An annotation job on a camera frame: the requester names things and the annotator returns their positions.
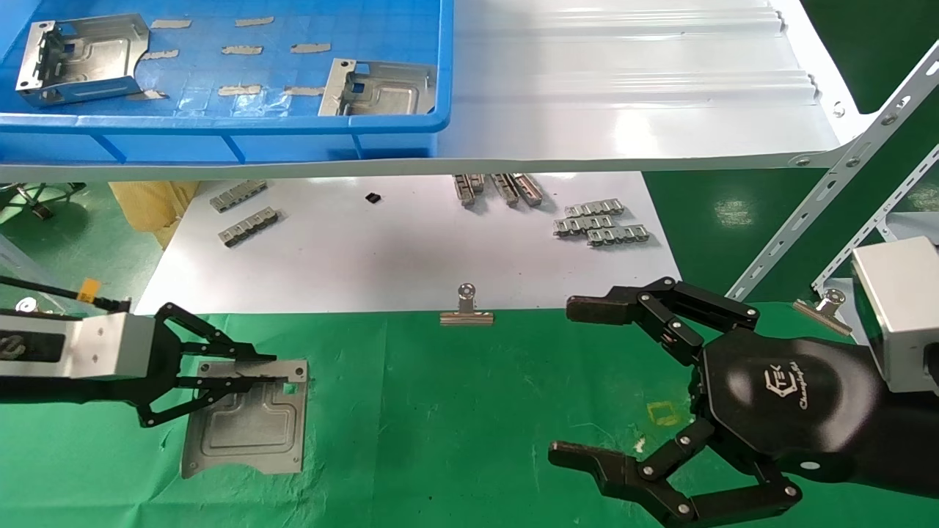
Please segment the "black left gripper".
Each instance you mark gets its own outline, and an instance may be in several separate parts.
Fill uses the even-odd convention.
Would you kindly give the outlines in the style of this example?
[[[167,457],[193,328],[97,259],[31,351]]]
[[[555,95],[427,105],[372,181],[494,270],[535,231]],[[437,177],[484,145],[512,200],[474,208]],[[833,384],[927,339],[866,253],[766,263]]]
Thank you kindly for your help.
[[[153,318],[117,313],[77,318],[46,313],[4,313],[1,318],[3,404],[121,402],[138,407],[142,428],[154,428],[284,375],[229,378],[178,377],[178,337],[171,322],[202,339],[181,353],[272,362],[255,345],[237,342],[198,315],[167,303]],[[163,411],[150,404],[173,389],[194,389],[194,399]]]

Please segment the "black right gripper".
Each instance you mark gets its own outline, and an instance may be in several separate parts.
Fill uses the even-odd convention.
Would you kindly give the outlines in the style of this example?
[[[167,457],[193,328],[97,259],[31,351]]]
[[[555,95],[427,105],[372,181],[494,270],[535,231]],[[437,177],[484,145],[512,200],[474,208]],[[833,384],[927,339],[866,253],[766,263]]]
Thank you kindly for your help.
[[[717,527],[778,517],[800,502],[801,489],[781,472],[858,481],[860,440],[882,394],[881,374],[865,348],[755,334],[748,330],[758,310],[672,277],[615,285],[602,297],[572,296],[566,317],[636,324],[681,365],[698,365],[707,420],[697,419],[644,461],[584,444],[550,444],[549,462],[587,472],[601,495],[640,505],[664,527]],[[682,318],[727,334],[704,347]],[[756,484],[697,496],[672,487],[668,478],[708,444]]]

